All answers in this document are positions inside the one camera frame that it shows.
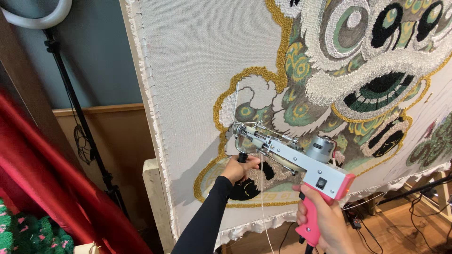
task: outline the red curtain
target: red curtain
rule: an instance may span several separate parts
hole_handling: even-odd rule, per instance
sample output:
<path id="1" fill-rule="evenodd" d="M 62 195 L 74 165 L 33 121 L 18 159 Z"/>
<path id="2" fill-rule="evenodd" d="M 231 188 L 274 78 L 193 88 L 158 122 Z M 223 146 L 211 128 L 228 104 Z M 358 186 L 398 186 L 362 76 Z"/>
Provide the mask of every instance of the red curtain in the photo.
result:
<path id="1" fill-rule="evenodd" d="M 122 211 L 0 91 L 0 188 L 21 211 L 47 213 L 76 244 L 152 254 Z"/>

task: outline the wooden floor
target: wooden floor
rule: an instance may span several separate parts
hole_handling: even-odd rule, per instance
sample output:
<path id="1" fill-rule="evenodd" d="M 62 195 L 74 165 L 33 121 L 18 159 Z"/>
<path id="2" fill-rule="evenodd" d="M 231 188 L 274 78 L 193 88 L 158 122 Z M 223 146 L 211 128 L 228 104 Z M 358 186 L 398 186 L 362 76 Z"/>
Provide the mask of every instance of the wooden floor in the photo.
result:
<path id="1" fill-rule="evenodd" d="M 388 202 L 379 206 L 382 212 L 375 216 L 366 216 L 364 223 L 375 235 L 383 247 L 385 254 L 426 254 L 432 253 L 427 247 L 420 233 L 416 232 L 410 220 L 410 212 L 408 211 L 411 203 L 407 199 Z M 365 211 L 365 205 L 361 206 L 361 211 Z M 433 211 L 422 203 L 416 204 L 416 214 L 426 215 Z M 436 248 L 436 253 L 451 253 L 452 254 L 452 238 L 449 246 L 446 246 L 446 235 L 451 226 L 450 223 L 444 221 L 438 216 L 429 217 L 414 217 L 416 226 L 424 233 L 428 244 L 432 248 Z M 286 234 L 288 227 L 292 223 L 285 222 L 282 226 L 276 229 L 269 229 L 268 235 L 272 243 L 274 252 L 277 254 L 281 241 Z M 298 234 L 292 225 L 289 233 L 281 248 L 281 254 L 300 254 L 304 253 L 306 244 L 298 243 Z M 362 234 L 366 237 L 369 246 L 377 253 L 381 253 L 378 245 L 374 242 L 372 237 L 363 227 Z M 348 226 L 348 233 L 354 241 L 354 247 L 358 254 L 371 253 L 358 232 Z M 258 234 L 255 232 L 247 232 L 245 235 L 237 240 L 231 241 L 225 245 L 223 254 L 271 254 L 270 245 L 268 244 L 267 236 L 264 233 Z"/>

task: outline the hand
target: hand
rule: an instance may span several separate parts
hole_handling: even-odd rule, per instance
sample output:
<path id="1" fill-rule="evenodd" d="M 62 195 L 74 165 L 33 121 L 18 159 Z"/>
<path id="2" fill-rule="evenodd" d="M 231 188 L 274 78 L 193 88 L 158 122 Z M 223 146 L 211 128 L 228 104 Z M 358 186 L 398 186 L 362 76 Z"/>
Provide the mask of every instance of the hand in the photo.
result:
<path id="1" fill-rule="evenodd" d="M 232 186 L 239 180 L 243 182 L 248 179 L 247 173 L 249 169 L 259 169 L 259 158 L 248 156 L 246 163 L 238 162 L 238 158 L 238 155 L 233 155 L 226 164 L 225 171 L 221 174 L 231 181 Z"/>
<path id="2" fill-rule="evenodd" d="M 331 206 L 328 206 L 320 194 L 308 186 L 293 185 L 292 189 L 303 192 L 317 208 L 320 247 L 328 254 L 356 254 L 337 200 Z M 298 225 L 307 223 L 306 206 L 302 200 L 298 202 L 297 223 Z"/>

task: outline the mouth design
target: mouth design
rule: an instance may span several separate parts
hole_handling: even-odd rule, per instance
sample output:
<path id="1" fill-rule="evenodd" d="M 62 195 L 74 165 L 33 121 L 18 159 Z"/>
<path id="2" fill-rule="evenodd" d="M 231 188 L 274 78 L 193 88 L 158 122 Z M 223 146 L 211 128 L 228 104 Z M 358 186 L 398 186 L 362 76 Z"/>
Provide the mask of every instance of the mouth design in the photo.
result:
<path id="1" fill-rule="evenodd" d="M 351 110 L 360 113 L 378 110 L 401 95 L 413 78 L 414 75 L 405 75 L 404 72 L 390 72 L 347 95 L 344 102 Z"/>

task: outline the power switch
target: power switch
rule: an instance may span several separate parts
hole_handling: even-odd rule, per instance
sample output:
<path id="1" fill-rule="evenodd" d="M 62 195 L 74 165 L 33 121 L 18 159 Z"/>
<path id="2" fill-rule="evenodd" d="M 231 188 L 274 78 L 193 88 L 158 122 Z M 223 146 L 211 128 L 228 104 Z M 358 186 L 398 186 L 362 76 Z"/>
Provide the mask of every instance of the power switch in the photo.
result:
<path id="1" fill-rule="evenodd" d="M 317 188 L 323 190 L 323 188 L 325 188 L 326 185 L 326 180 L 319 177 L 319 180 L 317 181 L 317 184 L 315 185 Z"/>

